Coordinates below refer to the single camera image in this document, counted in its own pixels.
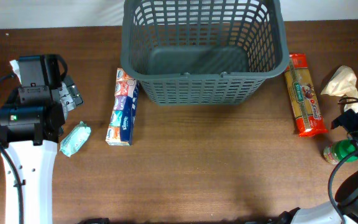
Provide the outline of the green lid jar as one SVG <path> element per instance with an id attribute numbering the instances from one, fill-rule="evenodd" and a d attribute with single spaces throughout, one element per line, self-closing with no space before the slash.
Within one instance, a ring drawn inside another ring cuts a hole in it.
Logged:
<path id="1" fill-rule="evenodd" d="M 334 142 L 324 148 L 323 157 L 330 164 L 336 165 L 350 153 L 356 151 L 356 147 L 350 140 L 341 140 Z"/>

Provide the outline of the spaghetti pasta package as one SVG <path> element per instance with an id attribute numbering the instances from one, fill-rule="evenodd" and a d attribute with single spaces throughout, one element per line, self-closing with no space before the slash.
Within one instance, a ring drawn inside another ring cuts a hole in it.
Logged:
<path id="1" fill-rule="evenodd" d="M 305 54 L 290 54 L 284 77 L 299 137 L 327 133 Z"/>

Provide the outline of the grey plastic basket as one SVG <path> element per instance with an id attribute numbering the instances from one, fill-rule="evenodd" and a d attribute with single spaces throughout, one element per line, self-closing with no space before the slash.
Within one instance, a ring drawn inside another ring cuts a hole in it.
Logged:
<path id="1" fill-rule="evenodd" d="M 126 1 L 121 65 L 158 105 L 236 105 L 289 63 L 279 0 Z"/>

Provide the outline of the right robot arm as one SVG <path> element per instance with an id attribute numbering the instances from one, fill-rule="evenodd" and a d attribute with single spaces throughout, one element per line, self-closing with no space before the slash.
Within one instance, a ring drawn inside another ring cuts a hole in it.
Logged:
<path id="1" fill-rule="evenodd" d="M 339 126 L 347 131 L 347 139 L 335 142 L 323 153 L 326 160 L 335 165 L 328 180 L 329 201 L 313 208 L 283 212 L 274 223 L 358 223 L 358 171 L 333 193 L 333 180 L 339 169 L 358 159 L 358 113 L 348 110 L 338 116 L 331 128 Z"/>

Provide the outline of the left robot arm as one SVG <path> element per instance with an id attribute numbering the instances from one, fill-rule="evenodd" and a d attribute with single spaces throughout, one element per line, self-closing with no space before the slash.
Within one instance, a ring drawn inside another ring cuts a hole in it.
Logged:
<path id="1" fill-rule="evenodd" d="M 6 223 L 52 223 L 52 175 L 68 112 L 83 99 L 59 54 L 20 57 L 20 85 L 0 109 Z"/>

